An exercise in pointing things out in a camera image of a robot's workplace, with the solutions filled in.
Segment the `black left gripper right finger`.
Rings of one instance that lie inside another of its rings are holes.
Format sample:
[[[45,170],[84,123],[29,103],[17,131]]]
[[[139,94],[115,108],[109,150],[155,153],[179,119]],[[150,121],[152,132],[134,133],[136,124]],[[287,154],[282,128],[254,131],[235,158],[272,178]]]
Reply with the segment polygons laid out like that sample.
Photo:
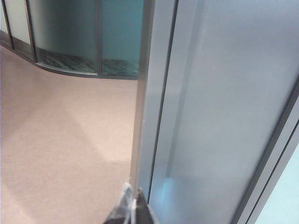
[[[147,204],[141,188],[138,189],[136,197],[136,223],[137,224],[159,224],[152,208]]]

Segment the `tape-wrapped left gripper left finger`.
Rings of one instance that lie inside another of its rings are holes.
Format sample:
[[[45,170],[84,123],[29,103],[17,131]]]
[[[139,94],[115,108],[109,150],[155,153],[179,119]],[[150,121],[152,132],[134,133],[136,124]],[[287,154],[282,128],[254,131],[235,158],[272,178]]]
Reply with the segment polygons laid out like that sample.
[[[118,202],[108,214],[104,224],[129,224],[133,200],[132,187],[126,182]]]

